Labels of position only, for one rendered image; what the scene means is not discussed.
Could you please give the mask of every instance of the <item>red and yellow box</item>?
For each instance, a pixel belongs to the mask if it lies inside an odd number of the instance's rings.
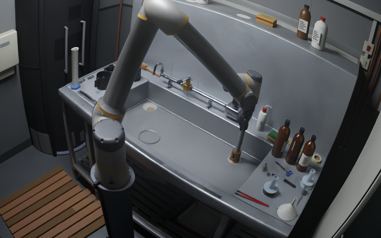
[[[265,14],[259,14],[256,16],[255,21],[265,24],[266,26],[275,27],[277,19]]]

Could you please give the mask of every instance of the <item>brown bottle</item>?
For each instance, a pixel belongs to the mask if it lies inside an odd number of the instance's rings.
[[[310,9],[310,6],[304,4],[304,8],[299,14],[298,32],[296,35],[303,40],[308,38],[308,30],[310,29],[311,13],[308,9]]]
[[[284,125],[280,127],[278,131],[278,135],[275,139],[274,147],[272,147],[271,154],[276,157],[280,158],[283,155],[283,151],[286,148],[288,137],[290,136],[290,128],[288,127],[290,125],[290,120],[286,120],[284,122]]]
[[[308,164],[310,164],[312,155],[314,155],[316,148],[315,140],[316,136],[312,135],[311,140],[307,141],[304,145],[303,152],[299,157],[298,163],[296,164],[296,169],[298,171],[306,171]]]
[[[301,127],[299,133],[296,133],[294,135],[294,138],[292,139],[290,149],[288,150],[286,156],[286,163],[289,165],[294,165],[296,163],[296,160],[298,159],[300,149],[302,148],[304,143],[303,133],[304,127]]]

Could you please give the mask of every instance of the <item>cabinet handle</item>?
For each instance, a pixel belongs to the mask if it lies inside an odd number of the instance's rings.
[[[85,35],[86,35],[86,21],[81,21],[82,23],[82,62],[79,63],[80,66],[85,65]]]
[[[69,28],[65,26],[65,73],[67,73],[67,35]]]

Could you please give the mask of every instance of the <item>red chopsticks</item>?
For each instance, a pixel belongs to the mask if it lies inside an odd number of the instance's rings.
[[[243,198],[246,198],[246,199],[248,199],[248,200],[250,200],[250,201],[253,201],[253,202],[262,204],[263,206],[268,207],[268,204],[266,204],[266,203],[264,203],[264,202],[261,202],[261,201],[259,201],[258,199],[255,199],[255,198],[253,198],[252,196],[247,195],[246,193],[241,192],[241,191],[239,191],[239,190],[237,190],[237,192],[236,192],[235,194],[238,195],[238,196],[241,196],[241,197],[243,197]]]

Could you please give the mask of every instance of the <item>bottle label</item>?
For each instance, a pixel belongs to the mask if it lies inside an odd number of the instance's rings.
[[[315,42],[316,44],[320,43],[320,36],[321,32],[314,28],[314,32],[312,33],[312,41]]]
[[[303,167],[307,167],[311,159],[312,159],[312,156],[307,156],[304,153],[302,153],[302,156],[300,157],[300,160],[299,160],[299,165]]]
[[[300,30],[303,33],[307,33],[307,28],[308,28],[308,22],[299,18],[298,30]]]
[[[288,141],[285,141],[285,142],[283,143],[283,147],[282,147],[282,150],[280,151],[280,153],[283,153],[284,149],[286,149],[287,142],[288,142]]]

